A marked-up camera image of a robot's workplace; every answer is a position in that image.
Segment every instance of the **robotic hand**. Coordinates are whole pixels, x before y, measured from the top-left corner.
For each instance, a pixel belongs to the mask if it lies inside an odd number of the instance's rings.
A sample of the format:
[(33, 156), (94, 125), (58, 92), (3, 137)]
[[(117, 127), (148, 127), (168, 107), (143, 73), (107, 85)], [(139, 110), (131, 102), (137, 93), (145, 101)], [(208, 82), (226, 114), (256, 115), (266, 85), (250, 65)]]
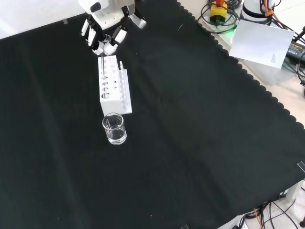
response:
[[(126, 19), (131, 19), (140, 29), (146, 21), (135, 7), (135, 0), (78, 0), (89, 14), (81, 35), (96, 55), (112, 55), (127, 35)], [(113, 36), (107, 30), (117, 27)]]

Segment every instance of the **white test tube rack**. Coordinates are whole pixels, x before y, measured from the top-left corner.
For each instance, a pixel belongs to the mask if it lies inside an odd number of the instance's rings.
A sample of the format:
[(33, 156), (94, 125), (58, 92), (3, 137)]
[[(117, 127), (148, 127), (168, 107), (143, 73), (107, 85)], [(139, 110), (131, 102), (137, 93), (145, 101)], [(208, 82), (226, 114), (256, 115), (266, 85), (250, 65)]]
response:
[(99, 57), (98, 63), (100, 102), (104, 115), (132, 113), (128, 74), (122, 62), (120, 69), (116, 56)]

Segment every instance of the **table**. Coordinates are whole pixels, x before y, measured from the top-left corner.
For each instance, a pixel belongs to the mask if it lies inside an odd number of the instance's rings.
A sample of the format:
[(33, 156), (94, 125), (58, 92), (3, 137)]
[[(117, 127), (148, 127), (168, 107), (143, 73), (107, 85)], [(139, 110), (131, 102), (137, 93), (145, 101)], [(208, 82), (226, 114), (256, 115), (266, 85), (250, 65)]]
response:
[(0, 41), (1, 227), (214, 229), (303, 177), (301, 126), (160, 1), (143, 2), (147, 28), (117, 53), (133, 104), (119, 147), (101, 126), (83, 16)]
[[(187, 10), (189, 10), (196, 18), (200, 16), (200, 11), (198, 9), (200, 9), (202, 6), (204, 6), (207, 3), (206, 0), (193, 0), (193, 1), (180, 0), (179, 2)], [(283, 1), (280, 4), (280, 6), (276, 8), (276, 14), (279, 18), (281, 18), (281, 21), (283, 23), (289, 25), (295, 31), (301, 31), (303, 28), (302, 23), (304, 22), (305, 15), (301, 13), (296, 13), (295, 10), (302, 11), (304, 10), (304, 8), (305, 8), (305, 1), (303, 0), (299, 0), (295, 2)], [(236, 10), (238, 14), (240, 14), (240, 10), (241, 7)], [(204, 21), (202, 21), (202, 23), (206, 29), (208, 30), (211, 29), (209, 25), (207, 25)], [(232, 44), (232, 38), (228, 39), (225, 34), (222, 35), (213, 34), (213, 36), (226, 50), (228, 51), (230, 50)], [(304, 87), (300, 85), (299, 79), (295, 76), (295, 74), (286, 72), (285, 69), (282, 69), (282, 72), (284, 72), (282, 74), (294, 75), (294, 77), (290, 80), (279, 83), (277, 85), (268, 85), (262, 80), (264, 76), (260, 76), (262, 70), (255, 72), (255, 67), (259, 67), (258, 64), (255, 65), (251, 62), (244, 61), (242, 59), (239, 59), (239, 62), (243, 65), (244, 69), (246, 69), (251, 75), (253, 75), (254, 78), (260, 82), (261, 85), (266, 87), (267, 90), (270, 91), (273, 94), (273, 96), (276, 97), (279, 100), (279, 102), (281, 102), (284, 105), (284, 107), (290, 111), (291, 115), (296, 117), (298, 122), (305, 125)], [(268, 70), (270, 74), (272, 74), (269, 68), (267, 67), (264, 68)], [(295, 199), (296, 192), (300, 189), (302, 183), (303, 180), (293, 185), (288, 190), (287, 198), (286, 198), (288, 202), (291, 202), (292, 200)], [(236, 218), (228, 222), (226, 225), (223, 225), (221, 229), (232, 228), (232, 225), (238, 224), (238, 221), (240, 220), (241, 217), (242, 216), (237, 216)]]

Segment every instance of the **sheet of paper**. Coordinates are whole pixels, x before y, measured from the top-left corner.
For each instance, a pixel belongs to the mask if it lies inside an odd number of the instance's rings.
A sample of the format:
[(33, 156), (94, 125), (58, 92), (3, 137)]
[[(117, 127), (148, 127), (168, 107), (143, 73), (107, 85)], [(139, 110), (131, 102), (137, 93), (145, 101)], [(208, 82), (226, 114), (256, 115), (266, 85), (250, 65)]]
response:
[(230, 56), (281, 68), (294, 32), (240, 20)]

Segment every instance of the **orange cable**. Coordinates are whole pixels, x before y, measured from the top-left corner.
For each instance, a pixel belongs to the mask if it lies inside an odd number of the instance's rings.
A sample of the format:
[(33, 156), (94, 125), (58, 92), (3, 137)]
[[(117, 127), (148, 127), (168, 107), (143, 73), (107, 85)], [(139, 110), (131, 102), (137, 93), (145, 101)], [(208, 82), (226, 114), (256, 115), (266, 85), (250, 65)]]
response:
[(256, 216), (256, 218), (257, 218), (257, 221), (258, 221), (259, 225), (261, 226), (261, 229), (264, 229), (263, 226), (262, 226), (262, 224), (261, 224), (261, 221), (259, 221), (259, 218), (258, 218), (258, 216), (257, 216), (256, 209), (255, 209), (255, 208), (254, 208), (254, 213), (255, 213), (255, 216)]
[(278, 18), (277, 16), (274, 14), (273, 10), (269, 10), (268, 8), (268, 5), (267, 5), (267, 0), (264, 0), (264, 6), (265, 6), (265, 9), (266, 9), (266, 13), (265, 13), (265, 16), (268, 17), (270, 15), (273, 15), (275, 17), (275, 19), (279, 22), (279, 23), (282, 23)]

